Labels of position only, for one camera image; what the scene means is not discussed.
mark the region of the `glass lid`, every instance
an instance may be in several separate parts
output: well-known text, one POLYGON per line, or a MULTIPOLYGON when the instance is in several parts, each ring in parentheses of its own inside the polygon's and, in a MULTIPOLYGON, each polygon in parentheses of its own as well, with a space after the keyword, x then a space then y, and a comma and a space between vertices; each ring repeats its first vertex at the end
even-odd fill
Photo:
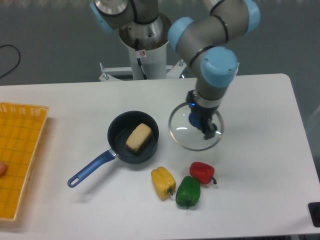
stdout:
POLYGON ((169 118, 171 136, 181 147, 191 151, 204 151, 212 148, 220 141, 224 131, 224 122, 220 113, 217 111, 212 117, 212 123, 217 129, 214 137, 207 140, 201 130, 191 125, 189 118, 192 114, 187 102, 173 110, 169 118))

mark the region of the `bread slice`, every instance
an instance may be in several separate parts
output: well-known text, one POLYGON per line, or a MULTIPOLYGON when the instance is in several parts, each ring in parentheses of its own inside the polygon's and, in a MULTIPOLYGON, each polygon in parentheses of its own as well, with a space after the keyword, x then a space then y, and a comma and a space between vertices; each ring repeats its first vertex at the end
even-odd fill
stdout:
POLYGON ((126 140, 125 145, 131 152, 133 152, 134 154, 138 154, 151 136, 151 128, 144 123, 141 123, 135 128, 135 130, 133 130, 131 135, 126 140))

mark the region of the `black frying pan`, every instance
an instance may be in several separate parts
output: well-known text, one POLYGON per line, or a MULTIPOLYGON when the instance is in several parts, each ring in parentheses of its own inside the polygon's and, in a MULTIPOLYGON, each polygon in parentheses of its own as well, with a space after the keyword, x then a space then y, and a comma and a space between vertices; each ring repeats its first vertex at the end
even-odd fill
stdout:
POLYGON ((140 164, 150 159, 157 150, 159 128, 156 121, 142 111, 127 111, 117 116, 108 129, 108 141, 111 149, 105 151, 68 181, 68 186, 73 188, 93 173, 102 164, 118 157, 128 164, 140 164), (126 146, 130 134, 139 124, 146 124, 152 130, 152 137, 139 154, 133 154, 126 146))

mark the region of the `red bell pepper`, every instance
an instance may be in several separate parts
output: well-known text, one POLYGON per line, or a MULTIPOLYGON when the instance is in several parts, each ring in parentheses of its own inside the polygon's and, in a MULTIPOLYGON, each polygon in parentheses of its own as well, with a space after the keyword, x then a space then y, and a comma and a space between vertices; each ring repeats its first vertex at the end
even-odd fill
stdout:
POLYGON ((190 175, 198 179, 201 184, 209 184, 213 180, 213 184, 217 184, 214 178, 215 169, 213 166, 203 162, 196 161, 190 166, 190 175))

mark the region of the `yellow basket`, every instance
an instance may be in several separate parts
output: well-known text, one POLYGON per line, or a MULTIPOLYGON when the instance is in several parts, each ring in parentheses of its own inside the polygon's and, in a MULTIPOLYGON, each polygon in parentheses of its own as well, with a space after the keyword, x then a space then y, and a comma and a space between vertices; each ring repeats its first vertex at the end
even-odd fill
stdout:
POLYGON ((49 107, 0 102, 0 220, 14 221, 49 107))

